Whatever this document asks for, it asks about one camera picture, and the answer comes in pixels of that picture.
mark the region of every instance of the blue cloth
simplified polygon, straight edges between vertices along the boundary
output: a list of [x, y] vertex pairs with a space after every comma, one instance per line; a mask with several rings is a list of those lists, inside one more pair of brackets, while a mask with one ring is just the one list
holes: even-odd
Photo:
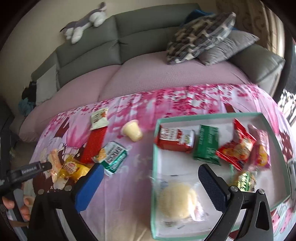
[[28, 116], [34, 109], [34, 102], [29, 102], [28, 98], [21, 100], [18, 104], [19, 113], [23, 116]]
[[211, 14], [214, 14], [213, 12], [204, 12], [202, 10], [193, 10], [186, 18], [185, 18], [185, 21], [181, 24], [180, 27], [182, 27], [184, 24], [186, 23], [189, 23], [191, 22], [192, 20], [194, 19], [197, 19], [197, 18], [200, 18], [200, 17], [203, 17], [203, 16], [208, 16], [208, 15], [211, 15]]

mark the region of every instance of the patterned pillow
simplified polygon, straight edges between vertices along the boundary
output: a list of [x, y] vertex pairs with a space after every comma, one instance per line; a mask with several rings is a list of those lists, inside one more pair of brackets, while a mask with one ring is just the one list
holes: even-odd
[[177, 64], [197, 57], [222, 41], [231, 32], [236, 14], [221, 13], [192, 20], [178, 30], [168, 43], [168, 64]]

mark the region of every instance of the pink bedsheet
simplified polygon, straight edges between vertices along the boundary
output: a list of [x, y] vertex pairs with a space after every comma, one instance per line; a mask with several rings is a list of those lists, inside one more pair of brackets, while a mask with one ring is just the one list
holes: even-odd
[[[109, 127], [104, 143], [116, 141], [129, 149], [129, 156], [112, 177], [105, 176], [88, 208], [81, 212], [98, 240], [152, 240], [150, 232], [153, 131], [164, 117], [227, 112], [262, 112], [270, 123], [286, 160], [294, 156], [296, 141], [277, 104], [255, 85], [198, 85], [140, 92], [58, 114], [44, 130], [31, 162], [45, 161], [58, 148], [63, 161], [69, 154], [78, 160], [87, 142], [92, 112], [109, 107]], [[144, 137], [132, 142], [120, 134], [129, 120], [138, 119]], [[34, 195], [39, 189], [62, 189], [69, 180], [52, 183], [50, 174], [40, 174], [26, 185]], [[284, 240], [296, 222], [287, 200], [272, 212], [274, 238]]]

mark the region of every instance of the human hand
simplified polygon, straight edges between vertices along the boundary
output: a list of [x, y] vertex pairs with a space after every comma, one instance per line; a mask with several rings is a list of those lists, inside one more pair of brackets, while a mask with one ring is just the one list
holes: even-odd
[[[15, 207], [14, 201], [11, 201], [11, 200], [7, 199], [6, 197], [2, 197], [2, 201], [3, 201], [4, 206], [7, 209], [13, 209]], [[22, 216], [24, 217], [24, 219], [29, 221], [30, 220], [30, 210], [26, 205], [29, 205], [30, 202], [27, 198], [24, 198], [24, 204], [25, 205], [20, 208], [20, 212], [21, 212]]]

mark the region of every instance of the plush husky toy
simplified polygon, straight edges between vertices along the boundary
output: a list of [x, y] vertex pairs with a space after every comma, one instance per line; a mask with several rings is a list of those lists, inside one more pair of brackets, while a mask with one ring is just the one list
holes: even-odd
[[63, 33], [66, 39], [71, 39], [72, 44], [77, 43], [81, 39], [84, 30], [92, 25], [98, 27], [106, 20], [106, 8], [106, 3], [101, 2], [99, 8], [92, 10], [78, 21], [68, 23], [60, 32]]

